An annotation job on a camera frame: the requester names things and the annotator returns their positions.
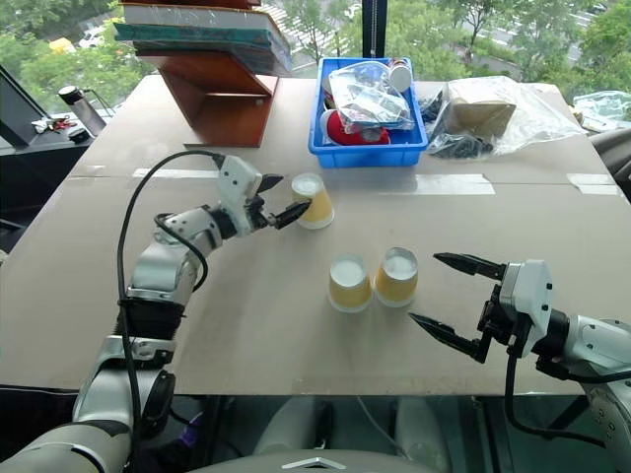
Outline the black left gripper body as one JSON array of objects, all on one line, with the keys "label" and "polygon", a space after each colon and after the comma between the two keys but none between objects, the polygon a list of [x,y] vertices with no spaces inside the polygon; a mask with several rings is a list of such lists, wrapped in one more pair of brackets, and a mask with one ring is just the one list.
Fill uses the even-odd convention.
[{"label": "black left gripper body", "polygon": [[246,201],[245,213],[252,230],[262,230],[266,227],[273,227],[275,224],[275,217],[272,214],[265,214],[264,205],[264,199],[258,194]]}]

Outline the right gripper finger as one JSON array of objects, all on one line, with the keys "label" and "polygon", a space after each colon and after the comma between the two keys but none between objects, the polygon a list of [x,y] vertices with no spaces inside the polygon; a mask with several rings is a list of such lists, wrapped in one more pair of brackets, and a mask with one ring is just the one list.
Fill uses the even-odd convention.
[{"label": "right gripper finger", "polygon": [[471,276],[482,275],[496,281],[503,280],[507,268],[506,264],[494,263],[470,254],[439,252],[434,253],[433,257],[456,271]]},{"label": "right gripper finger", "polygon": [[489,342],[484,342],[480,339],[468,340],[461,337],[456,334],[451,326],[431,317],[413,312],[409,312],[408,315],[431,337],[440,343],[469,356],[480,364],[486,361]]}]

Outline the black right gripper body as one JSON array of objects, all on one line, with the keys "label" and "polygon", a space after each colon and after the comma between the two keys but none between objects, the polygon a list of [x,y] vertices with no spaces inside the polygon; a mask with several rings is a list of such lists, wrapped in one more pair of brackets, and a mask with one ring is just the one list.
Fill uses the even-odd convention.
[{"label": "black right gripper body", "polygon": [[492,340],[508,346],[515,322],[506,314],[500,304],[502,287],[495,285],[489,299],[484,303],[477,330],[482,337],[477,340],[477,353],[487,353]]}]

